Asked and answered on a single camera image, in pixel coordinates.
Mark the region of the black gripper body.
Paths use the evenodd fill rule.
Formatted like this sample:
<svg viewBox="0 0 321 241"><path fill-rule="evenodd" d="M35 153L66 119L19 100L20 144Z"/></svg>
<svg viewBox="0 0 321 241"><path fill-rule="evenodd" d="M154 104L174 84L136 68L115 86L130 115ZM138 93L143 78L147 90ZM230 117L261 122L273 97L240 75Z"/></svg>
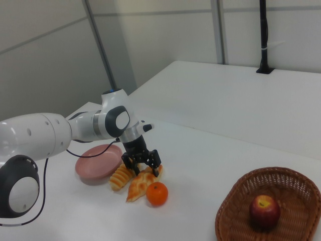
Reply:
<svg viewBox="0 0 321 241"><path fill-rule="evenodd" d="M148 150L143 135L138 137L136 140L123 143L123 145L126 153L129 154L131 159L136 157L136 162L144 162L144 154Z"/></svg>

